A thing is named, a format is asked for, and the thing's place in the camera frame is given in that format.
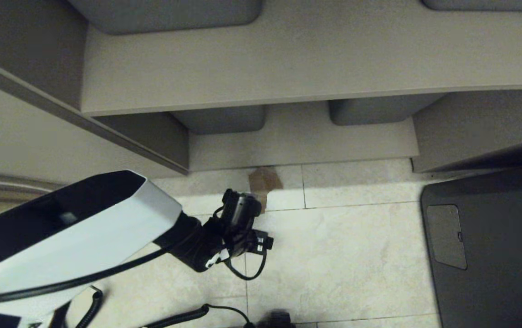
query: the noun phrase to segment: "black cable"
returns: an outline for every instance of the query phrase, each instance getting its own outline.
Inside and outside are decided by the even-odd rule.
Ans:
[[[267,251],[265,251],[265,253],[263,253],[263,260],[261,260],[261,265],[259,266],[259,270],[257,270],[257,273],[252,277],[247,277],[244,274],[238,272],[235,268],[233,268],[232,263],[230,262],[230,258],[227,259],[224,263],[225,263],[226,267],[229,268],[230,272],[233,272],[235,274],[235,276],[238,276],[242,280],[253,280],[253,279],[257,278],[261,274],[261,272],[263,272],[263,268],[265,268],[266,260],[267,260]]]
[[[87,326],[91,323],[97,312],[99,312],[99,308],[101,307],[101,303],[103,303],[103,292],[101,289],[91,286],[91,288],[95,289],[93,293],[93,302],[89,307],[87,313],[82,317],[81,321],[75,328],[87,328]]]
[[[253,327],[253,324],[251,323],[249,318],[239,309],[236,309],[234,307],[219,307],[217,305],[204,304],[202,307],[200,307],[200,309],[180,313],[179,315],[171,316],[163,320],[152,322],[151,324],[146,324],[142,326],[142,328],[165,328],[174,324],[199,319],[205,316],[207,313],[209,313],[209,308],[235,311],[236,313],[240,314],[243,318],[245,318],[245,320],[247,321],[247,325],[245,327]]]
[[[22,289],[19,291],[0,293],[0,303],[7,302],[7,301],[14,301],[16,299],[44,295],[46,293],[64,291],[65,289],[89,284],[91,282],[96,282],[97,280],[100,280],[100,279],[103,279],[103,278],[106,278],[109,276],[113,276],[114,274],[118,274],[125,270],[135,268],[136,266],[140,266],[141,264],[151,261],[151,260],[155,259],[156,257],[164,255],[165,253],[168,253],[168,251],[169,251],[169,249],[159,249],[148,255],[142,256],[139,259],[136,259],[136,260],[124,263],[124,264],[120,264],[119,266],[114,266],[113,268],[109,268],[107,270],[88,274],[87,276],[67,280],[65,282],[57,282],[55,284],[50,284],[50,285],[45,285],[45,286],[32,287],[32,288]]]

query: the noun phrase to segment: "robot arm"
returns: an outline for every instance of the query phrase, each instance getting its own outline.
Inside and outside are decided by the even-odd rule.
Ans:
[[[93,176],[0,214],[0,294],[113,268],[150,242],[197,272],[222,261],[230,268],[231,257],[271,249],[273,239],[252,229],[260,213],[252,195],[227,190],[201,225],[143,176]],[[0,327],[51,327],[90,284],[0,301]]]

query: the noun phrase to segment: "tile floor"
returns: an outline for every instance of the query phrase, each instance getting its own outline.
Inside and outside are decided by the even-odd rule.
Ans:
[[[225,266],[202,274],[172,256],[102,280],[103,308],[90,328],[140,327],[209,302],[242,309],[255,322],[287,309],[299,328],[439,328],[419,204],[424,185],[453,174],[413,174],[408,159],[278,166],[256,228],[275,237],[259,278],[245,282]],[[249,191],[253,169],[197,172],[154,183],[201,220],[227,187]],[[469,173],[457,173],[457,176]],[[138,255],[153,251],[148,245]],[[252,275],[260,256],[235,266]],[[72,303],[74,327],[92,291]],[[214,310],[177,328],[242,327],[236,313]]]

